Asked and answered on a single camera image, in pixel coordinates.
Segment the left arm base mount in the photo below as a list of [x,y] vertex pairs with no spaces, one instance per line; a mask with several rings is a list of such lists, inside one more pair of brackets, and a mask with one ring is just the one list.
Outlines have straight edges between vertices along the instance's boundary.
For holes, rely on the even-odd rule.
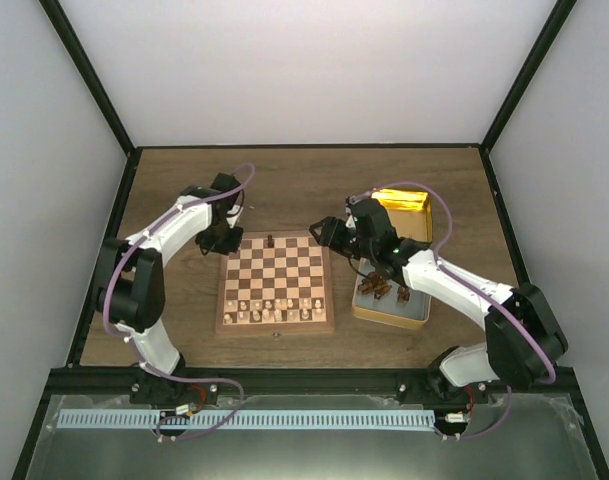
[[187,403],[203,406],[213,405],[217,397],[218,393],[212,392],[209,385],[174,382],[139,370],[135,375],[130,402],[156,407],[175,407]]

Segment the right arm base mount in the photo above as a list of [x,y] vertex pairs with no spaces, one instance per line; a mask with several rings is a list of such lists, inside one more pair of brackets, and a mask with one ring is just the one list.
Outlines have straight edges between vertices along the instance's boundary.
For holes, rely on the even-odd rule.
[[429,368],[403,370],[395,376],[396,398],[401,403],[421,404],[426,408],[486,404],[489,397],[477,387],[451,385],[438,371]]

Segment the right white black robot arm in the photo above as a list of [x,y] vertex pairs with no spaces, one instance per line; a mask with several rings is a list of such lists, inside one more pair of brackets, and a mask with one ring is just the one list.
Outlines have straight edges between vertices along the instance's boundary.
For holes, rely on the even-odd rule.
[[538,287],[494,282],[442,259],[430,243],[399,235],[375,199],[348,199],[346,213],[310,225],[320,246],[367,260],[384,279],[437,299],[484,332],[482,343],[453,347],[434,361],[428,389],[435,400],[452,402],[479,382],[528,390],[556,381],[555,364],[568,342]]

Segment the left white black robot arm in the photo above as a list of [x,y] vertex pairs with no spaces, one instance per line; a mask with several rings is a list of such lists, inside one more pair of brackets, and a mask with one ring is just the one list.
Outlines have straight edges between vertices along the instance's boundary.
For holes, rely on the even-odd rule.
[[235,175],[219,173],[208,187],[187,187],[140,231],[101,246],[92,281],[94,308],[105,331],[132,345],[138,366],[156,376],[152,388],[165,403],[180,402],[189,382],[177,371],[183,356],[162,321],[165,267],[191,240],[204,255],[237,252],[245,186]]

